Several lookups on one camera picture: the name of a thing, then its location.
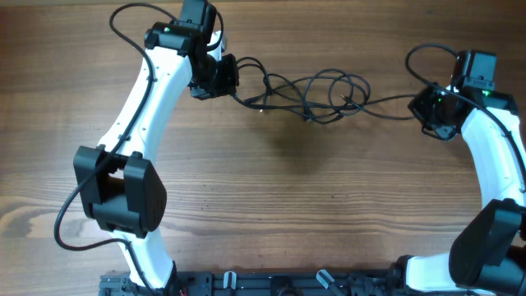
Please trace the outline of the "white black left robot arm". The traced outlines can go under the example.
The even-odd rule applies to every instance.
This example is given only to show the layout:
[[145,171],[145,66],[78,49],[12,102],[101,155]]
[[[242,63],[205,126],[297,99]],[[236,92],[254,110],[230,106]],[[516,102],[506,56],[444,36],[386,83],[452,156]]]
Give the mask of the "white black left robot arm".
[[167,192],[155,170],[164,130],[185,90],[199,100],[236,92],[235,57],[225,51],[222,16],[207,1],[186,1],[179,16],[154,24],[139,47],[142,69],[121,113],[94,148],[74,157],[73,192],[85,215],[119,243],[130,268],[125,295],[182,295],[159,225]]

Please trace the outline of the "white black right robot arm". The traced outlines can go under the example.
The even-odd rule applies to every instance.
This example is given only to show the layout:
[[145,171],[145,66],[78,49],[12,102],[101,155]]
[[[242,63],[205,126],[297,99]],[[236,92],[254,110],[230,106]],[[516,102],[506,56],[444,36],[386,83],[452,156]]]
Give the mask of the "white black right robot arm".
[[441,141],[461,136],[475,164],[482,209],[447,253],[401,257],[390,270],[393,290],[427,295],[523,295],[525,149],[514,97],[496,91],[496,55],[450,51],[447,87],[422,78],[425,89],[408,104],[422,133]]

